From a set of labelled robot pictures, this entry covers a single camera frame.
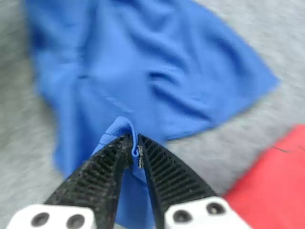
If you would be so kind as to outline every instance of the blue fabric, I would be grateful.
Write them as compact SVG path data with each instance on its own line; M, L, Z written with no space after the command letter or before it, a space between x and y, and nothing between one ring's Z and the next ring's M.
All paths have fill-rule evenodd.
M118 116L163 143L218 126L276 83L241 38L191 0L25 0L25 9L65 177Z
M144 170L138 167L138 135L131 122L124 117L118 117L101 137L93 154L116 138L127 133L132 134L133 139L133 165L123 173L116 222L132 229L152 229L154 228L153 210L150 204Z

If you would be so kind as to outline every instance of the gray surface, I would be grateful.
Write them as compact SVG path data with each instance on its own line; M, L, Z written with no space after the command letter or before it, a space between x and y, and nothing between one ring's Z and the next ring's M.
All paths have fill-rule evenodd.
M305 123L305 2L200 0L263 57L281 85L223 126L169 143L212 187L225 192L268 145ZM0 0L0 225L42 202L61 182L51 165L55 122L35 95L18 1Z

